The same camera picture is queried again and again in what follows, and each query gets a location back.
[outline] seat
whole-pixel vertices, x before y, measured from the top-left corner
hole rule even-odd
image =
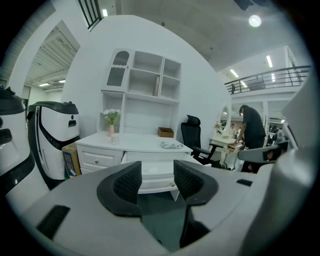
[[[212,164],[212,167],[221,168],[219,163],[217,163],[216,161],[210,160],[210,158],[214,154],[217,147],[219,148],[222,148],[222,147],[215,145],[213,143],[210,143],[210,145],[212,146],[211,151],[201,148],[200,119],[188,114],[187,114],[187,117],[188,117],[187,122],[181,123],[181,132],[182,132],[184,145],[186,145],[188,148],[193,150],[191,155],[193,156],[194,159],[196,159],[201,164],[203,165]],[[200,157],[200,154],[207,155],[207,158]]]

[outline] metal railing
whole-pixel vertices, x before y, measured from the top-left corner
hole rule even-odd
[[[231,95],[257,90],[301,86],[308,77],[311,66],[295,66],[250,75],[225,83]]]
[[[90,29],[94,24],[101,21],[102,16],[98,0],[78,0],[78,2],[86,20],[88,29]]]

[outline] flower vase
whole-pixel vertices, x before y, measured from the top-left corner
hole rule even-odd
[[[113,124],[109,124],[109,137],[115,133],[115,126]]]

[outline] arched cabinet door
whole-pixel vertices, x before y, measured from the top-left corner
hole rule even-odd
[[[132,54],[130,50],[116,49],[110,59],[106,85],[102,89],[124,92],[127,90]]]

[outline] gray floor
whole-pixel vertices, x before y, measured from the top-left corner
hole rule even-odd
[[[139,194],[137,204],[142,211],[145,228],[170,252],[180,248],[186,203],[181,195],[176,201],[170,192]]]

